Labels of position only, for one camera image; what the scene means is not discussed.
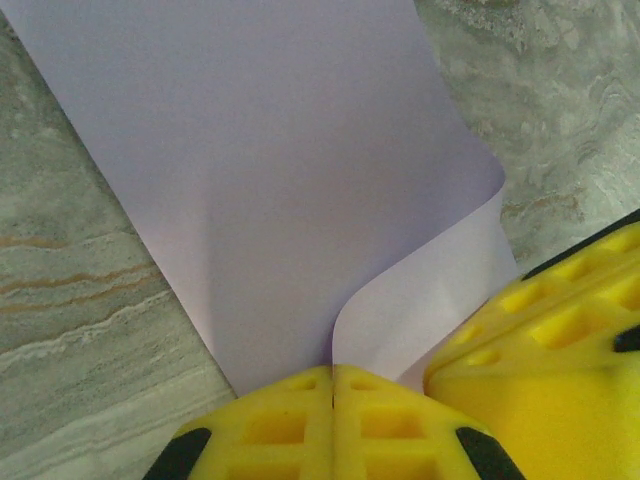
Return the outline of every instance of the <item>yellow foam block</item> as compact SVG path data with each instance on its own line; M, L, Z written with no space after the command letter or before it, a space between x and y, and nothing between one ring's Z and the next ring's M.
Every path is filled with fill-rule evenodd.
M434 356L425 393L529 480L640 478L640 223L514 282Z
M486 428L350 366L318 367L182 427L145 480L521 480Z

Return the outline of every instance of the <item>gray marble surface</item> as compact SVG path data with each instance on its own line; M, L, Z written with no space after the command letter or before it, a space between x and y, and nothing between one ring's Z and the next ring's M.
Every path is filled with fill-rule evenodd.
M640 205L637 0L419 0L522 269ZM0 15L0 478L139 479L233 398Z

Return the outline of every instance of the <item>paper sheet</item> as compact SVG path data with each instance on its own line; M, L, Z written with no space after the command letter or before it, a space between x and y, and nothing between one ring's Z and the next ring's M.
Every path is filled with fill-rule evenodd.
M0 7L237 393L326 360L412 252L336 358L394 377L515 274L411 0Z

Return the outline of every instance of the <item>black rubber corner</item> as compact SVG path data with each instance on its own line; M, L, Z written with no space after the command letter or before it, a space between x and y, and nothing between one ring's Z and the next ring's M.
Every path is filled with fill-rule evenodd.
M567 250L565 250L562 253L559 253L558 255L553 257L552 259L547 260L546 262L542 263L541 265L538 265L536 268L534 268L529 273L527 273L524 277L522 277L522 280L527 280L529 278L535 277L539 273L544 272L546 269L553 267L556 263L561 262L565 258L569 258L574 253L578 253L583 248L588 247L592 243L597 242L601 238L604 238L607 235L609 235L610 233L613 233L616 230L620 230L622 227L626 227L627 225L631 225L632 223L637 223L637 222L640 222L640 208L638 210L636 210L635 212L630 213L626 217L621 218L617 222L612 223L608 227L603 228L598 233L594 233L593 235L591 235L589 238L586 238L582 242L574 245L571 248L568 248Z
M525 480L495 438L471 427L458 428L456 435L480 480Z
M196 428L174 438L162 451L143 480L188 480L200 454L207 446L211 431Z
M613 351L616 353L640 352L640 325L616 335L613 339Z

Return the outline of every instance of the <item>yellow plastic object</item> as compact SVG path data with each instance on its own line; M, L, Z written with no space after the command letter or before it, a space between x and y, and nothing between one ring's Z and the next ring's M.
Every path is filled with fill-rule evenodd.
M355 367L319 367L182 427L145 480L522 480L478 422Z
M637 480L640 223L576 250L479 310L425 393L488 425L529 480Z

